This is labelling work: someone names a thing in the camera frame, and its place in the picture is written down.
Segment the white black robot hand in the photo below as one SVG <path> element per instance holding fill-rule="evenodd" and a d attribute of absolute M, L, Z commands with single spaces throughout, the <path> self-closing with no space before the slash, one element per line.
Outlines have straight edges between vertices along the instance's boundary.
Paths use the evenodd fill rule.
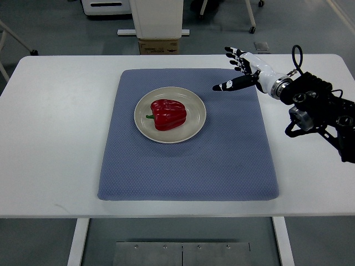
<path fill-rule="evenodd" d="M 282 90 L 291 82 L 285 74 L 275 72 L 271 66 L 250 52 L 226 47 L 226 56 L 241 76 L 212 87 L 214 91 L 237 91 L 255 86 L 274 99 L 281 98 Z"/>

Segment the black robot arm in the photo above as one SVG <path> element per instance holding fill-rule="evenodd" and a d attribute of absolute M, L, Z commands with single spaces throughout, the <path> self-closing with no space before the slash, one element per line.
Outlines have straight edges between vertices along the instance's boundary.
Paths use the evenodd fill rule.
<path fill-rule="evenodd" d="M 285 129 L 289 137 L 318 133 L 339 153 L 342 162 L 354 163 L 354 102 L 338 96 L 332 84 L 303 72 L 303 52 L 292 47 L 292 61 L 300 76 L 283 87 L 281 102 L 292 105 L 290 124 Z"/>

